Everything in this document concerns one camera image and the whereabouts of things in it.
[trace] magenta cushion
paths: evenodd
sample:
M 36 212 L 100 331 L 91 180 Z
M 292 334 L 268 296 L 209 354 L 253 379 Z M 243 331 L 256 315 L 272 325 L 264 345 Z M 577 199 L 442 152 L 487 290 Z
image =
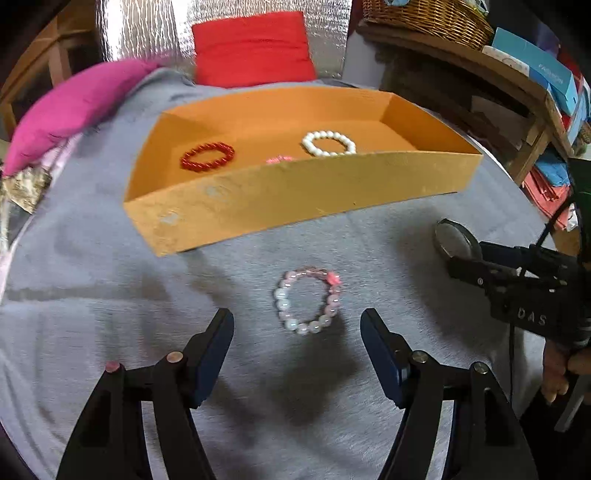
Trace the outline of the magenta cushion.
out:
M 158 67 L 154 61 L 137 59 L 99 63 L 56 86 L 18 124 L 3 174 L 14 175 L 62 140 L 98 123 Z

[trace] red beaded bracelet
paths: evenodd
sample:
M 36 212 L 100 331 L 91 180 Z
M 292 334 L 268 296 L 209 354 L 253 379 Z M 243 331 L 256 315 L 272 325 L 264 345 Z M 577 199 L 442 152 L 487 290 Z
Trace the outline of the red beaded bracelet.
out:
M 191 160 L 191 157 L 197 155 L 198 153 L 205 152 L 207 150 L 217 150 L 218 152 L 223 153 L 224 156 L 222 158 L 218 158 L 217 160 L 207 163 L 200 163 Z M 185 152 L 185 154 L 181 157 L 181 168 L 196 172 L 208 171 L 213 168 L 224 166 L 233 158 L 234 149 L 230 145 L 226 145 L 225 143 L 221 142 L 205 143 Z

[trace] white pearl bracelet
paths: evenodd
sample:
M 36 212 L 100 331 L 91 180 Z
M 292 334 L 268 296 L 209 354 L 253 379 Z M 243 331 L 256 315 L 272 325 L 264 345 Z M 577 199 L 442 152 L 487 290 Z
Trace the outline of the white pearl bracelet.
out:
M 319 138 L 332 138 L 343 145 L 347 151 L 343 153 L 337 153 L 322 150 L 313 143 L 314 140 L 318 140 Z M 345 135 L 338 132 L 325 132 L 324 130 L 319 132 L 310 132 L 302 139 L 301 144 L 310 155 L 314 155 L 315 157 L 335 157 L 337 155 L 352 155 L 357 153 L 355 143 Z

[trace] pillow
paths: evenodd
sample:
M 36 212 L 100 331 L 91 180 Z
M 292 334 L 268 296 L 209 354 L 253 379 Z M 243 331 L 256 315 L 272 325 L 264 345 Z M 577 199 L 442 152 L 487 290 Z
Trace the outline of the pillow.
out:
M 3 175 L 14 175 L 62 140 L 99 122 L 158 66 L 137 59 L 99 63 L 57 85 L 17 125 Z
M 195 82 L 248 87 L 316 80 L 302 12 L 273 12 L 193 25 Z

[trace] red cushion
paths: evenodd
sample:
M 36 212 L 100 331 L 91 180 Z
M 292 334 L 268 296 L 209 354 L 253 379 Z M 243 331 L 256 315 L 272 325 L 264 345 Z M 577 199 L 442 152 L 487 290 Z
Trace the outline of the red cushion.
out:
M 316 80 L 302 12 L 193 25 L 195 81 L 217 87 Z

